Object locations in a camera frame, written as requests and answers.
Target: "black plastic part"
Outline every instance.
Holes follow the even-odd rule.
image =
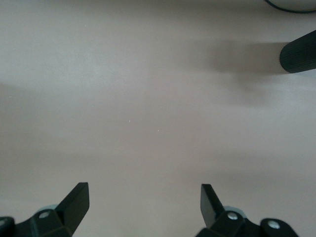
[[[230,219],[228,217],[230,213],[235,214],[237,219]],[[216,220],[210,231],[214,237],[235,237],[241,233],[244,223],[245,220],[239,213],[225,211]]]
[[[0,217],[0,236],[8,236],[13,234],[14,219],[9,216]]]
[[[316,31],[288,43],[281,51],[280,63],[289,73],[316,69]]]
[[[12,217],[0,217],[0,237],[71,237],[88,209],[88,183],[78,183],[55,210],[39,211],[17,225]]]
[[[78,183],[55,208],[62,223],[73,234],[89,209],[88,183]]]
[[[298,237],[284,221],[264,219],[258,226],[236,211],[226,211],[210,184],[201,187],[201,212],[207,228],[196,237]],[[273,229],[269,221],[276,221],[280,229]]]
[[[279,229],[269,226],[269,222],[274,221],[279,224]],[[298,237],[295,231],[284,221],[278,219],[263,219],[260,224],[265,237]]]
[[[206,227],[209,229],[216,219],[225,212],[225,209],[218,199],[210,184],[202,184],[200,208]]]

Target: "black cable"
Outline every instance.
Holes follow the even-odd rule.
[[[286,12],[291,12],[291,13],[301,13],[301,14],[304,14],[304,13],[314,13],[316,12],[316,10],[312,10],[312,11],[294,11],[294,10],[289,10],[289,9],[285,9],[285,8],[282,8],[282,7],[279,7],[279,6],[276,6],[274,5],[272,2],[270,2],[269,0],[265,0],[270,6],[273,6],[274,8],[278,9],[278,10],[281,10],[281,11],[286,11]]]

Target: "floor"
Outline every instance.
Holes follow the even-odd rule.
[[[200,185],[316,232],[316,71],[280,50],[315,14],[263,0],[0,4],[0,215],[88,182],[75,237],[194,237]]]

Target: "metal screw head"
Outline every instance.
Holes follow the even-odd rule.
[[[281,226],[276,221],[268,221],[268,225],[273,229],[280,229]]]
[[[39,218],[45,218],[45,217],[47,217],[48,215],[49,215],[49,212],[46,211],[46,212],[41,213],[41,214],[39,215]]]
[[[227,216],[228,216],[228,218],[231,219],[231,220],[237,220],[237,219],[238,219],[238,216],[237,216],[235,213],[233,213],[233,212],[229,212],[229,213],[227,214]]]

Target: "ribbed black object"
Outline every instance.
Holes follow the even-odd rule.
[[[281,51],[280,63],[289,73],[316,69],[316,31],[288,43]]]

